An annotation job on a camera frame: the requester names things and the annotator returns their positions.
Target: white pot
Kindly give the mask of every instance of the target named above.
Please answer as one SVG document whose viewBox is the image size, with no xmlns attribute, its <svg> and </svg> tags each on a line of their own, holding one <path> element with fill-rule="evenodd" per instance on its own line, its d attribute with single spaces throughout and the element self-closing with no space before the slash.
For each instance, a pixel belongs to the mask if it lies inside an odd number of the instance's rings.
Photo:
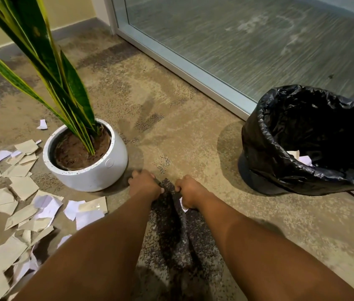
<svg viewBox="0 0 354 301">
<path fill-rule="evenodd" d="M 96 121 L 107 128 L 112 141 L 106 154 L 93 165 L 81 170 L 65 171 L 50 161 L 49 156 L 53 158 L 56 140 L 68 129 L 65 125 L 49 137 L 43 148 L 44 164 L 64 185 L 78 191 L 94 192 L 107 188 L 121 177 L 127 167 L 127 148 L 121 137 L 107 122 L 100 119 Z"/>
</svg>

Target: plastic bag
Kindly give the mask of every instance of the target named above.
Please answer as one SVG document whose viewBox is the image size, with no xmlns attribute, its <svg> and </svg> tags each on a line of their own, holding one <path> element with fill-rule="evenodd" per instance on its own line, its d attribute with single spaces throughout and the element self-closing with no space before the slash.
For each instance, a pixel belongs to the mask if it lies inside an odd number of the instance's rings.
<svg viewBox="0 0 354 301">
<path fill-rule="evenodd" d="M 304 195 L 354 190 L 354 101 L 300 85 L 271 89 L 241 136 L 249 169 L 278 187 Z M 296 150 L 314 166 L 287 153 Z"/>
</svg>

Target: brown soil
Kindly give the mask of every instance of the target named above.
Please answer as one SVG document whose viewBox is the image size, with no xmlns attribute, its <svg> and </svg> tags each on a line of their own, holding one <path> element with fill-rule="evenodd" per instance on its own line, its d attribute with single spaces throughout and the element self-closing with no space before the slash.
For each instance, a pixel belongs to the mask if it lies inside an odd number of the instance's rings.
<svg viewBox="0 0 354 301">
<path fill-rule="evenodd" d="M 90 155 L 78 137 L 71 131 L 67 131 L 54 150 L 57 166 L 69 171 L 81 170 L 91 166 L 109 150 L 111 139 L 109 131 L 103 128 L 101 135 L 93 141 L 95 155 Z"/>
</svg>

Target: hand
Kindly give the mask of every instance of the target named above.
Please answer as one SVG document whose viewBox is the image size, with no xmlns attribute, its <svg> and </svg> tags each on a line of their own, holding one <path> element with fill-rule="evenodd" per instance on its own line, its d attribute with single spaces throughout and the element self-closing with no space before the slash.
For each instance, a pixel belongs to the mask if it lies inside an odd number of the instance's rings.
<svg viewBox="0 0 354 301">
<path fill-rule="evenodd" d="M 142 170 L 141 173 L 137 170 L 132 172 L 132 177 L 128 179 L 130 185 L 130 196 L 134 196 L 138 192 L 150 191 L 154 194 L 154 200 L 156 200 L 161 193 L 164 192 L 164 188 L 161 188 L 154 181 L 155 176 L 148 170 Z"/>
<path fill-rule="evenodd" d="M 183 205 L 190 209 L 198 209 L 200 202 L 211 195 L 204 186 L 190 175 L 178 179 L 175 183 L 175 190 L 181 192 Z"/>
</svg>

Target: person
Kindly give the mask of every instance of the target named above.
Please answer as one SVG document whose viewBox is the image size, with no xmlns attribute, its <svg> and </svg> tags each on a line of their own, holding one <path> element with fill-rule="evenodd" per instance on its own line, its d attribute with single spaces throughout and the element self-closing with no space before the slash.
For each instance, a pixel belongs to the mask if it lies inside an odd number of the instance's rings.
<svg viewBox="0 0 354 301">
<path fill-rule="evenodd" d="M 164 189 L 134 171 L 130 198 L 69 238 L 16 295 L 23 300 L 128 300 L 151 203 Z M 203 215 L 249 300 L 351 300 L 354 289 L 311 254 L 236 211 L 189 175 L 175 183 Z"/>
</svg>

